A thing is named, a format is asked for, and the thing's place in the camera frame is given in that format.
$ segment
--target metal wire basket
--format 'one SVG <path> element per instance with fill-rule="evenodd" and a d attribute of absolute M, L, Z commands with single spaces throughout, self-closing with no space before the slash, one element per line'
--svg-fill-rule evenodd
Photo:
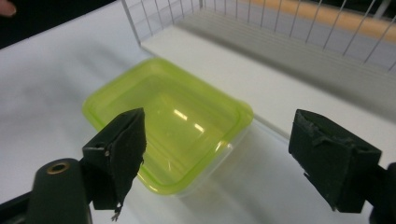
<path fill-rule="evenodd" d="M 122 0 L 136 39 L 144 41 L 167 26 L 199 11 L 213 11 L 245 22 L 256 29 L 300 39 L 307 45 L 336 51 L 362 63 L 379 65 L 395 72 L 396 15 L 378 18 L 384 7 L 373 11 L 351 11 L 302 0 Z"/>

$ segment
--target dark background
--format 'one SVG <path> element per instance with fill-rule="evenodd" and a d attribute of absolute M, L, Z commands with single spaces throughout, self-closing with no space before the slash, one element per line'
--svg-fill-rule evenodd
<path fill-rule="evenodd" d="M 115 0 L 10 0 L 12 18 L 0 17 L 0 49 L 103 7 Z"/>

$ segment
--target lime green plastic container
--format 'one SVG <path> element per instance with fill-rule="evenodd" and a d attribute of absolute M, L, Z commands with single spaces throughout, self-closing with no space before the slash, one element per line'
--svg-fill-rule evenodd
<path fill-rule="evenodd" d="M 159 194 L 176 194 L 202 174 L 253 119 L 251 108 L 159 58 L 142 62 L 93 93 L 85 117 L 96 130 L 143 107 L 147 150 L 138 177 Z"/>

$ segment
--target bolt hole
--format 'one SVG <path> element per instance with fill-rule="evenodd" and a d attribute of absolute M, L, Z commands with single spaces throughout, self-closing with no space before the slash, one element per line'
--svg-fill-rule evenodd
<path fill-rule="evenodd" d="M 69 168 L 69 163 L 67 162 L 59 162 L 52 165 L 50 168 L 47 169 L 47 174 L 49 175 L 57 175 L 62 173 L 63 171 Z"/>

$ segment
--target plastic container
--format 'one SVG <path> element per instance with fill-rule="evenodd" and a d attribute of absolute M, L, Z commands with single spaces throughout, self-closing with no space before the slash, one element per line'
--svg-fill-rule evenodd
<path fill-rule="evenodd" d="M 97 130 L 119 113 L 143 107 L 147 150 L 138 177 L 150 190 L 175 194 L 203 171 L 252 121 L 247 104 L 218 91 L 163 59 L 150 59 L 106 84 L 84 103 Z"/>

